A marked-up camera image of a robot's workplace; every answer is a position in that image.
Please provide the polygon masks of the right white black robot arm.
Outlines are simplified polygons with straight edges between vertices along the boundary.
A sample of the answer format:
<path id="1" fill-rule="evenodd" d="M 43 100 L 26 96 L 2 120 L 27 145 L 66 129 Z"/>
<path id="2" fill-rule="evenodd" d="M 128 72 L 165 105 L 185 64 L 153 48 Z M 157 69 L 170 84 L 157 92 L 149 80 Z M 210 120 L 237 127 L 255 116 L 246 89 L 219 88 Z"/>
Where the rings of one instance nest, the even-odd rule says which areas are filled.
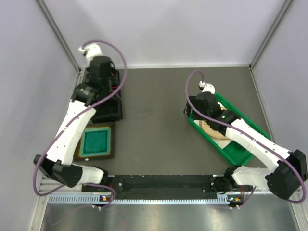
<path id="1" fill-rule="evenodd" d="M 302 189 L 298 203 L 303 202 L 307 195 L 305 181 L 308 174 L 305 154 L 283 148 L 258 132 L 237 111 L 217 99 L 213 85 L 200 82 L 199 88 L 201 92 L 196 96 L 185 94 L 185 117 L 211 140 L 234 143 L 264 164 L 264 167 L 237 164 L 228 168 L 221 178 L 225 183 L 224 190 L 234 191 L 247 185 L 267 189 L 275 196 L 289 200 Z"/>

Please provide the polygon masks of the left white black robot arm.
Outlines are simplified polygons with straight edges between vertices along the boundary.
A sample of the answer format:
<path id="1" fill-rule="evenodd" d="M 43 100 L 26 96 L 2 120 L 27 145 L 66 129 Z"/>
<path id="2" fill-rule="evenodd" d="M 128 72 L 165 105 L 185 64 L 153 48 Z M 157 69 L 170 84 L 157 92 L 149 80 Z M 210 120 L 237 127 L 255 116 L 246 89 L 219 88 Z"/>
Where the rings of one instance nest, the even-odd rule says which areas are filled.
<path id="1" fill-rule="evenodd" d="M 79 48 L 88 63 L 86 80 L 73 91 L 66 115 L 59 130 L 42 155 L 36 155 L 33 186 L 37 173 L 73 188 L 92 184 L 104 191 L 109 186 L 108 172 L 100 167 L 78 165 L 80 158 L 111 155 L 112 129 L 123 119 L 119 71 L 108 56 L 103 55 L 98 41 L 89 41 Z"/>

